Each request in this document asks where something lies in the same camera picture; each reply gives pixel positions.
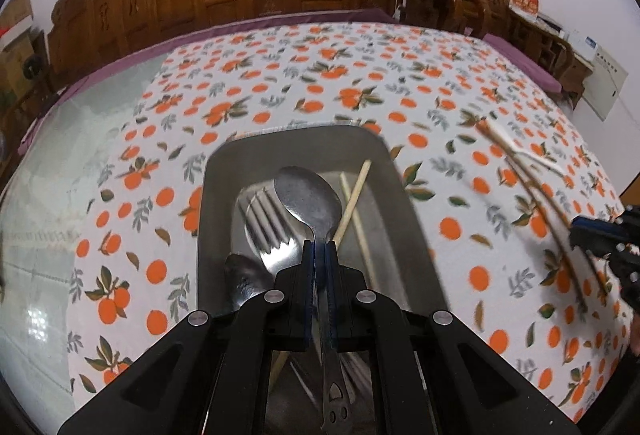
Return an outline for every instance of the tablecloth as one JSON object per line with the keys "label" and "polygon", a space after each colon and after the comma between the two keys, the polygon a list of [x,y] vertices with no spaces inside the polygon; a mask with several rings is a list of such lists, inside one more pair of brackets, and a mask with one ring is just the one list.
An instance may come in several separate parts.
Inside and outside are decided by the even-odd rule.
{"label": "tablecloth", "polygon": [[452,311],[578,420],[626,348],[631,314],[604,262],[596,264],[606,297],[571,253],[589,306],[578,317],[558,246],[503,152],[474,129],[482,117],[567,172],[538,177],[569,218],[622,212],[572,124],[482,41],[401,25],[313,24],[175,50],[104,166],[77,245],[78,298],[67,312],[69,335],[82,339],[69,357],[76,406],[196,308],[212,152],[265,128],[337,120],[388,144]]}

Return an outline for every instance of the orange print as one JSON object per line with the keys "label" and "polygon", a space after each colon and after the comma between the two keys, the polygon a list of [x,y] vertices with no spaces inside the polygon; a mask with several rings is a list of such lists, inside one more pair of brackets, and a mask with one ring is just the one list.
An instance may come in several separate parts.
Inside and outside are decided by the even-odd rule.
{"label": "orange print", "polygon": [[257,78],[261,73],[262,72],[259,71],[259,70],[252,70],[252,71],[249,71],[249,72],[242,73],[240,78],[243,79],[243,80],[250,80],[250,79],[253,79],[253,78]]}
{"label": "orange print", "polygon": [[436,106],[438,108],[444,108],[445,110],[455,110],[456,104],[451,100],[441,100],[440,98],[436,99]]}
{"label": "orange print", "polygon": [[542,150],[542,147],[539,144],[536,144],[535,142],[531,144],[531,150],[534,154],[540,155],[540,157],[545,156],[545,152]]}
{"label": "orange print", "polygon": [[347,67],[345,67],[344,65],[340,65],[338,67],[330,67],[328,70],[322,72],[321,76],[329,80],[336,80],[348,73],[349,70],[347,69]]}
{"label": "orange print", "polygon": [[416,148],[425,148],[429,144],[429,140],[422,134],[410,134],[409,142]]}
{"label": "orange print", "polygon": [[89,253],[89,240],[83,239],[78,242],[76,247],[76,256],[78,258],[84,258]]}
{"label": "orange print", "polygon": [[111,325],[118,317],[118,308],[111,298],[104,298],[98,303],[98,316],[105,325]]}
{"label": "orange print", "polygon": [[567,325],[571,325],[574,322],[574,308],[570,305],[564,309],[564,321]]}
{"label": "orange print", "polygon": [[171,202],[174,201],[175,192],[172,188],[164,188],[158,192],[156,195],[156,204],[161,208],[168,206]]}
{"label": "orange print", "polygon": [[551,368],[545,368],[540,374],[540,379],[538,380],[538,388],[540,390],[547,389],[551,382],[553,381],[554,373]]}
{"label": "orange print", "polygon": [[571,288],[571,279],[569,273],[565,269],[560,269],[556,275],[556,285],[558,285],[558,292],[566,294]]}
{"label": "orange print", "polygon": [[406,121],[406,117],[401,112],[391,112],[388,115],[389,121],[393,121],[394,123],[404,123]]}
{"label": "orange print", "polygon": [[192,237],[198,236],[198,224],[200,222],[200,200],[202,199],[202,186],[193,190],[189,198],[189,206],[183,209],[179,216],[184,217],[183,226]]}
{"label": "orange print", "polygon": [[131,212],[131,208],[132,208],[131,203],[125,202],[122,206],[120,206],[120,209],[118,210],[118,218],[119,219],[126,218]]}
{"label": "orange print", "polygon": [[120,160],[133,159],[139,153],[140,153],[140,147],[127,146],[127,149],[124,152],[122,152],[122,155],[120,155]]}
{"label": "orange print", "polygon": [[121,243],[122,239],[120,238],[120,235],[111,235],[111,232],[109,231],[109,233],[104,235],[98,251],[106,256],[113,255],[114,253],[118,252]]}
{"label": "orange print", "polygon": [[458,240],[462,235],[462,229],[456,219],[446,217],[440,221],[440,234],[449,240]]}
{"label": "orange print", "polygon": [[422,74],[429,76],[430,78],[439,78],[442,76],[442,71],[436,67],[427,67],[422,71]]}
{"label": "orange print", "polygon": [[215,132],[207,132],[200,138],[200,142],[202,144],[211,144],[218,138],[218,135]]}
{"label": "orange print", "polygon": [[155,125],[149,125],[142,131],[142,137],[143,138],[150,138],[152,135],[155,134],[155,132],[156,132],[156,126]]}
{"label": "orange print", "polygon": [[542,215],[533,215],[529,221],[529,225],[538,238],[546,237],[546,222],[545,219],[542,218]]}
{"label": "orange print", "polygon": [[553,197],[554,196],[554,191],[551,189],[551,186],[549,186],[549,184],[544,183],[542,185],[542,190],[543,190],[543,192],[546,193],[546,196],[548,196],[548,197]]}
{"label": "orange print", "polygon": [[164,261],[158,259],[152,261],[148,268],[146,268],[146,279],[149,283],[157,285],[161,283],[166,277],[166,264]]}
{"label": "orange print", "polygon": [[108,211],[103,211],[102,213],[100,213],[100,215],[96,219],[95,226],[96,227],[105,227],[105,225],[107,225],[107,222],[109,222],[109,212]]}
{"label": "orange print", "polygon": [[502,157],[502,155],[504,154],[502,148],[500,148],[500,146],[498,146],[497,144],[492,144],[489,147],[489,151],[492,153],[492,155],[494,155],[494,157]]}
{"label": "orange print", "polygon": [[379,124],[377,124],[377,123],[375,123],[373,121],[367,122],[362,126],[364,126],[364,128],[367,128],[368,130],[372,131],[374,134],[379,134],[380,132],[382,132],[382,127]]}
{"label": "orange print", "polygon": [[554,325],[549,330],[548,336],[546,337],[546,344],[549,345],[552,349],[555,349],[560,343],[560,328],[557,325]]}
{"label": "orange print", "polygon": [[124,309],[129,305],[129,301],[131,300],[131,295],[129,294],[129,290],[124,287],[118,287],[115,291],[113,291],[113,302],[116,304],[116,307]]}
{"label": "orange print", "polygon": [[164,334],[168,325],[166,315],[159,310],[152,310],[146,317],[146,329],[152,336]]}
{"label": "orange print", "polygon": [[469,283],[477,291],[486,290],[489,287],[489,281],[489,272],[481,265],[477,265],[469,271]]}
{"label": "orange print", "polygon": [[518,183],[518,179],[516,174],[513,173],[513,170],[502,170],[498,168],[498,177],[500,178],[500,186],[503,184],[510,188],[513,188]]}
{"label": "orange print", "polygon": [[509,336],[504,330],[497,330],[489,338],[489,346],[498,354],[503,354],[509,346]]}
{"label": "orange print", "polygon": [[578,338],[572,338],[565,347],[565,360],[569,359],[571,361],[578,353],[578,350],[580,350],[580,341],[578,341]]}
{"label": "orange print", "polygon": [[486,166],[489,164],[489,158],[482,152],[474,152],[472,157],[480,166]]}
{"label": "orange print", "polygon": [[489,184],[481,177],[475,177],[473,181],[473,189],[478,193],[487,195],[490,192]]}
{"label": "orange print", "polygon": [[415,108],[415,107],[418,106],[415,101],[413,101],[412,99],[409,99],[409,98],[402,98],[402,100],[400,101],[400,104],[403,107],[407,107],[407,108]]}
{"label": "orange print", "polygon": [[257,123],[258,125],[263,125],[264,123],[269,121],[270,117],[271,112],[258,112],[254,115],[253,122]]}

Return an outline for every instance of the table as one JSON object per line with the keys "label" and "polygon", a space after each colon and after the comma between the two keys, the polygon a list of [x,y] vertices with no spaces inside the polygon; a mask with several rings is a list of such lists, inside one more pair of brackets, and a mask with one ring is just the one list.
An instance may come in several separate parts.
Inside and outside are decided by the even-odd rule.
{"label": "table", "polygon": [[56,433],[73,413],[66,304],[87,205],[111,145],[166,56],[76,95],[47,116],[0,208],[0,371],[31,420]]}
{"label": "table", "polygon": [[[539,177],[568,216],[622,205],[561,111],[482,41],[388,24],[233,34],[179,48],[114,141],[76,245],[67,328],[76,407],[195,309],[206,159],[265,128],[353,120],[395,156],[453,312],[574,420],[609,379],[631,314],[572,253],[589,312],[486,116],[569,174]],[[560,228],[553,219],[553,226]],[[597,262],[604,271],[604,263]]]}

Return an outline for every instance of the spoon handle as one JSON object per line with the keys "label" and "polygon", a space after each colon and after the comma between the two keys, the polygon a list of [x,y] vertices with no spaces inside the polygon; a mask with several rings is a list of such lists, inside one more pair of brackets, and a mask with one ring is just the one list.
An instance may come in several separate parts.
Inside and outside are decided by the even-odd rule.
{"label": "spoon handle", "polygon": [[329,303],[326,288],[326,244],[314,241],[314,266],[318,298],[318,326],[322,359],[322,430],[329,435],[351,433],[351,404],[344,383],[338,352],[332,348]]}

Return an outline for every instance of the stainless steel tray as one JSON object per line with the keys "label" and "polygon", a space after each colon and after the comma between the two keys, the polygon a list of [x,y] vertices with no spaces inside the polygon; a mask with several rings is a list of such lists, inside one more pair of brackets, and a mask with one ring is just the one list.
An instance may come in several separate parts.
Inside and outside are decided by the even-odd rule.
{"label": "stainless steel tray", "polygon": [[[275,130],[228,142],[207,162],[198,229],[198,308],[212,315],[231,311],[225,288],[224,262],[231,252],[254,256],[238,210],[238,197],[256,189],[273,188],[273,178],[284,166],[301,166],[321,174],[340,196],[338,174],[345,172],[351,186],[362,166],[372,161],[358,210],[372,254],[375,290],[399,306],[427,315],[446,308],[427,243],[404,192],[385,143],[355,125],[323,125]],[[290,217],[300,236],[305,226]],[[350,226],[338,258],[364,271]]]}

